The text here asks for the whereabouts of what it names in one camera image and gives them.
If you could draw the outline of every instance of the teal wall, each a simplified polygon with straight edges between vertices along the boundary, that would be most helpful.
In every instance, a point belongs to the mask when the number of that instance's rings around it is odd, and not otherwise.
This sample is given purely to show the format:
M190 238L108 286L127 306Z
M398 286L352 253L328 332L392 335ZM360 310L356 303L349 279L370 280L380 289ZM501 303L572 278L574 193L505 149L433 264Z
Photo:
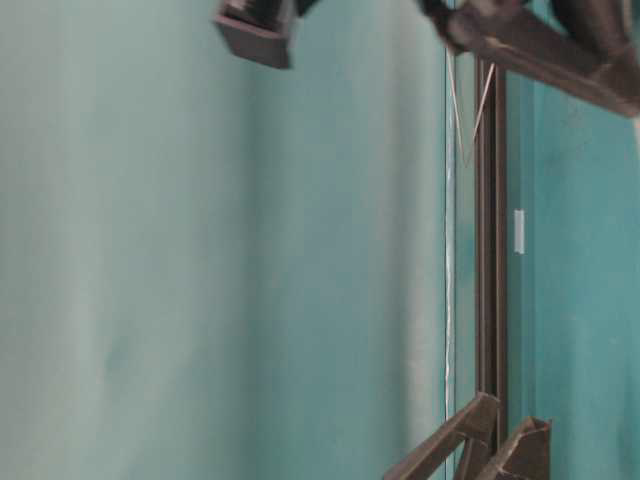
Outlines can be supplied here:
M3 478L379 478L444 418L443 49L328 0L274 72L212 8L0 2Z
M510 218L515 208L527 214L527 253L510 254L509 264L512 422L553 420L553 478L638 478L633 124L520 77L510 82Z

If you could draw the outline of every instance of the glass panel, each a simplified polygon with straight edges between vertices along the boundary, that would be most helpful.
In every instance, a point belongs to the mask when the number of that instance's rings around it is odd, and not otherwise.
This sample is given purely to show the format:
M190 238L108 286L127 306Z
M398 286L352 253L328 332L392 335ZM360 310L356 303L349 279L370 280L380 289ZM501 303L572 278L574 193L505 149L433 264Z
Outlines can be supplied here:
M549 17L546 2L536 8ZM637 478L634 126L515 75L509 116L512 424L553 419L553 478ZM512 248L516 209L524 255Z

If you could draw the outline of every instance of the thin wire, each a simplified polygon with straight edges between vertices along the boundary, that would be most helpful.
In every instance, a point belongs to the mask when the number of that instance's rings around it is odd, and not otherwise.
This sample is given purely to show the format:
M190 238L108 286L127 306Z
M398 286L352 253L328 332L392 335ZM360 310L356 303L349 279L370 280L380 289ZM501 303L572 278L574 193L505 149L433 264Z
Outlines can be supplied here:
M456 136L458 137L458 146L460 148L460 156L464 159L464 143L462 141L462 121L460 120L460 108L458 106L458 89L456 88L456 78L453 74L453 55L447 50L447 70L449 71L449 82L451 84L451 94L453 96L453 109L456 116Z
M478 116L476 117L476 125L473 127L473 142L475 143L476 138L478 137L478 131L480 130L480 122L482 121L482 115L484 113L484 107L487 103L487 98L489 97L489 87L491 86L491 82L493 80L493 75L496 71L496 64L492 63L489 68L489 73L487 74L487 80L484 84L484 92L482 93L482 100L480 100L480 108L478 109Z

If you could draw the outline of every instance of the white tag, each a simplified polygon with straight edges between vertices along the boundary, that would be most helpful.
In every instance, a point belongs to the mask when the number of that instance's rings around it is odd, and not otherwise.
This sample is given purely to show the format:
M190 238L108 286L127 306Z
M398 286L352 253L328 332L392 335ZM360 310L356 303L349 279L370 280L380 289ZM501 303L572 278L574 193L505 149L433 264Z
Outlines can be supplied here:
M524 255L524 210L515 210L514 212L514 224L513 224L513 243L514 250L520 255Z

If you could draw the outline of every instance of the vertical metal rail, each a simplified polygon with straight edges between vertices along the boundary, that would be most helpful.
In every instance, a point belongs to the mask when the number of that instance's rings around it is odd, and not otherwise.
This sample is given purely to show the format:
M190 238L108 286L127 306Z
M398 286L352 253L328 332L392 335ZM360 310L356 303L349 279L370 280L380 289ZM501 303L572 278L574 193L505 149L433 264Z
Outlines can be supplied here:
M489 68L488 62L476 64L478 102ZM506 77L498 68L475 146L476 388L500 400L494 448L508 434L506 128Z

